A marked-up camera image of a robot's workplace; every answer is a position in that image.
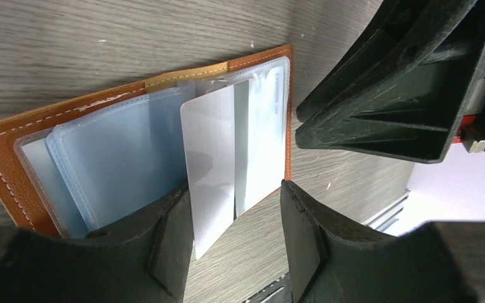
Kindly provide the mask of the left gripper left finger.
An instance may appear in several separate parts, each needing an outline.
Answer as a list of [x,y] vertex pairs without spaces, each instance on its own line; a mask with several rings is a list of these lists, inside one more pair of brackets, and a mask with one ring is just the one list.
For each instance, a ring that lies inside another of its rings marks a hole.
[[192,247],[185,184],[83,239],[0,227],[0,302],[182,302]]

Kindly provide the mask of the grey credit card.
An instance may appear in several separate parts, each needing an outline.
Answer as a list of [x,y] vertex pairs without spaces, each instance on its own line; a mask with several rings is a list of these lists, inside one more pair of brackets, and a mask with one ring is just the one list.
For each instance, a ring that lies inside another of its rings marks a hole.
[[249,81],[243,80],[180,108],[196,259],[234,221],[236,105],[248,98]]

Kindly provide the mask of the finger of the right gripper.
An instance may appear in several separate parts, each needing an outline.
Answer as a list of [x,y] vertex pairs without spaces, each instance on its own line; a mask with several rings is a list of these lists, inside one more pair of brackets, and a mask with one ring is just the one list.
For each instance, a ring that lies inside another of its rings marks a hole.
[[431,57],[369,105],[353,102],[325,119],[301,121],[297,146],[442,162],[485,77],[485,1],[475,3]]
[[338,107],[369,105],[432,56],[475,1],[383,1],[359,38],[298,105],[302,122],[325,119]]

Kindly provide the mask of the brown leather card holder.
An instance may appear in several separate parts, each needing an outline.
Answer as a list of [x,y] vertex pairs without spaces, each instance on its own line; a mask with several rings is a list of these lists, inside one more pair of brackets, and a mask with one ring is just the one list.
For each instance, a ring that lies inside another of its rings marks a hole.
[[114,223],[188,183],[182,104],[248,80],[236,105],[235,221],[290,177],[292,55],[283,45],[0,120],[1,202],[45,235]]

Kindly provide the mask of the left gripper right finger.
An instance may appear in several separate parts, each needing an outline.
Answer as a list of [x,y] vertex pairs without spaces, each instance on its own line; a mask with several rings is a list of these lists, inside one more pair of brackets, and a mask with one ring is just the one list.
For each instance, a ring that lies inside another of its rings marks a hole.
[[428,222],[394,237],[282,181],[294,302],[485,302],[485,222]]

